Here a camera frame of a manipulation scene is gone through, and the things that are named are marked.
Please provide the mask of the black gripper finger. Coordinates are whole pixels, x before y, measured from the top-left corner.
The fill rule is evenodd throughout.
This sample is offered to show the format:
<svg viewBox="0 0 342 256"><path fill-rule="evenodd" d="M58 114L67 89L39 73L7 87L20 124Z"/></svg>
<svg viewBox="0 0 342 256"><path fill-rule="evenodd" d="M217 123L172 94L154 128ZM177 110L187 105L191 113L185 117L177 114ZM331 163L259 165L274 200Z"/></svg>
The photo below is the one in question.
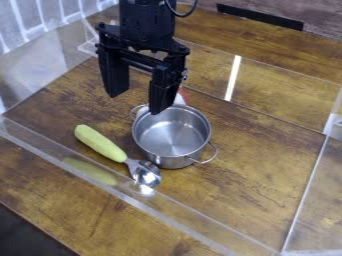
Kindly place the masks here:
<svg viewBox="0 0 342 256"><path fill-rule="evenodd" d="M99 47L98 56L104 89L114 98L130 89L130 67L116 50Z"/></svg>
<svg viewBox="0 0 342 256"><path fill-rule="evenodd" d="M148 107L152 115L164 111L175 101L182 76L175 72L155 69L150 81Z"/></svg>

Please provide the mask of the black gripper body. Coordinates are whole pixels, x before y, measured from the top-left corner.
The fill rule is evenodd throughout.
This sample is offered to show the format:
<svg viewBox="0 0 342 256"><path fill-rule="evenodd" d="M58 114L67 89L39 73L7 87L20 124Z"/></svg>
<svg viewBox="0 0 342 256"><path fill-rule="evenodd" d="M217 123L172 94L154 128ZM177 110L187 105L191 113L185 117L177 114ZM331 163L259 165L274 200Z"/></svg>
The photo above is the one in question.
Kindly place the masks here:
<svg viewBox="0 0 342 256"><path fill-rule="evenodd" d="M174 39L175 20L191 11L177 11L177 0L119 0L119 24L96 24L98 48L120 53L130 65L152 72L163 69L181 76L189 48Z"/></svg>

